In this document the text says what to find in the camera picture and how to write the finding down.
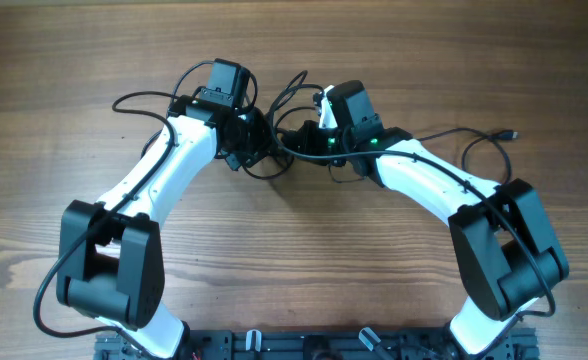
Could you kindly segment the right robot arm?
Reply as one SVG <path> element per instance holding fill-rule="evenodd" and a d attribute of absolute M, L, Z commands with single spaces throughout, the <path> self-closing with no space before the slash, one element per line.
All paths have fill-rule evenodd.
<path fill-rule="evenodd" d="M 529 183 L 478 178 L 410 133 L 385 127 L 358 80 L 318 88 L 313 101 L 318 120 L 297 131 L 273 129 L 284 151 L 322 165 L 349 162 L 447 225 L 468 294 L 445 328 L 457 355 L 488 355 L 518 321 L 537 316 L 531 306 L 539 299 L 548 302 L 545 316 L 555 313 L 552 289 L 568 277 L 569 262 Z"/>

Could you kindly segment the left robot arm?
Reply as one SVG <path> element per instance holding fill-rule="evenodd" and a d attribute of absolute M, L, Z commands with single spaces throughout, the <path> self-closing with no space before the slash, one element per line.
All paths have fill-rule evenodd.
<path fill-rule="evenodd" d="M 64 306 L 100 321 L 127 353 L 193 359 L 190 328 L 162 302 L 161 228 L 195 176 L 215 159 L 233 171 L 269 156 L 273 145 L 255 96 L 254 74 L 216 59 L 191 95 L 167 93 L 161 132 L 126 177 L 94 203 L 73 201 L 61 219 L 59 257 L 43 280 Z"/>

